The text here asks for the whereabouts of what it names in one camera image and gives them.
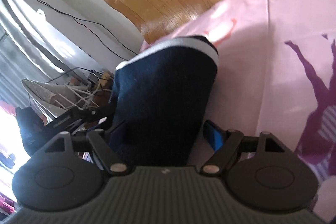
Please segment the navy garment with white stripe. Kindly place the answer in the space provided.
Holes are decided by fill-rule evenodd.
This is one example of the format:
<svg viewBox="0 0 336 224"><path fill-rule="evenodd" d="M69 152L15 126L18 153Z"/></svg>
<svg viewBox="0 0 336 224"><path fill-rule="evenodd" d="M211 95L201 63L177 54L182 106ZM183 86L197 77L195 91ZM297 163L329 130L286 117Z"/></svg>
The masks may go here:
<svg viewBox="0 0 336 224"><path fill-rule="evenodd" d="M160 42L116 68L110 148L126 164L183 166L201 129L218 71L217 49L204 36Z"/></svg>

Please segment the pink patterned bed sheet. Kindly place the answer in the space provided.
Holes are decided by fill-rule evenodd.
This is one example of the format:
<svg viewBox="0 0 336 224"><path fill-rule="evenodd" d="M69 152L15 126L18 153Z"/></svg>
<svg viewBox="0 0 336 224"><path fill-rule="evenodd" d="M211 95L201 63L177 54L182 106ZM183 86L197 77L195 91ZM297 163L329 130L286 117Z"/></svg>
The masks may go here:
<svg viewBox="0 0 336 224"><path fill-rule="evenodd" d="M170 34L219 53L205 117L270 132L319 181L313 212L335 219L335 0L223 0Z"/></svg>

